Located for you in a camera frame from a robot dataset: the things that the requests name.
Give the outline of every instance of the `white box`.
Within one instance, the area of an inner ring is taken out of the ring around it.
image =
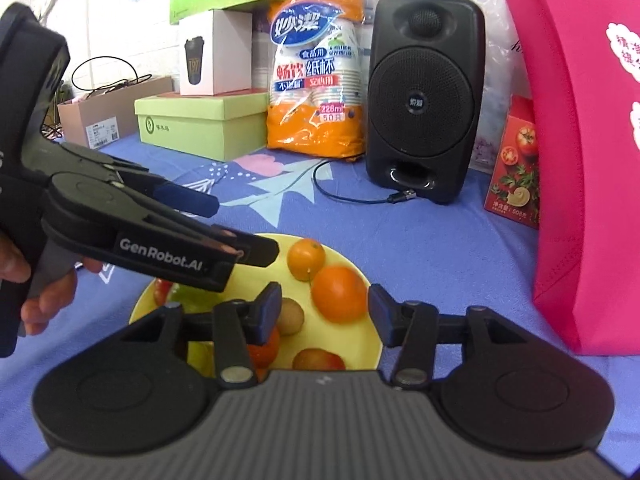
[[[180,20],[178,27],[181,95],[251,88],[250,13],[207,10]]]

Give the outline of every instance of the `white wall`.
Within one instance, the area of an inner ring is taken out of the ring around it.
[[[12,1],[0,0],[0,10]],[[18,0],[39,14],[47,0]],[[169,0],[57,0],[46,25],[63,34],[71,63],[65,73],[93,56],[118,56],[129,61],[139,75],[178,73],[177,27],[169,25]],[[96,60],[84,65],[75,82],[95,88],[121,78],[132,78],[130,68],[116,60]]]

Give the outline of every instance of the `red box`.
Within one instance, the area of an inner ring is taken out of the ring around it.
[[[511,96],[502,142],[484,208],[521,224],[538,228],[540,180],[538,139],[533,102]]]

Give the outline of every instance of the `gray ribbed surface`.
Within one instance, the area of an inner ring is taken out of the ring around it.
[[[128,458],[57,450],[33,480],[614,480],[594,454],[517,462],[464,442],[426,397],[376,372],[272,372],[224,394],[191,434]]]

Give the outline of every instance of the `human hand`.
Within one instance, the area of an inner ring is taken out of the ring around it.
[[[102,264],[95,260],[85,258],[82,263],[91,272],[102,270]],[[31,267],[22,253],[0,233],[0,280],[24,283],[30,276]],[[72,269],[60,280],[49,283],[37,298],[25,301],[20,310],[25,332],[28,335],[44,332],[49,321],[74,300],[77,284],[76,270]]]

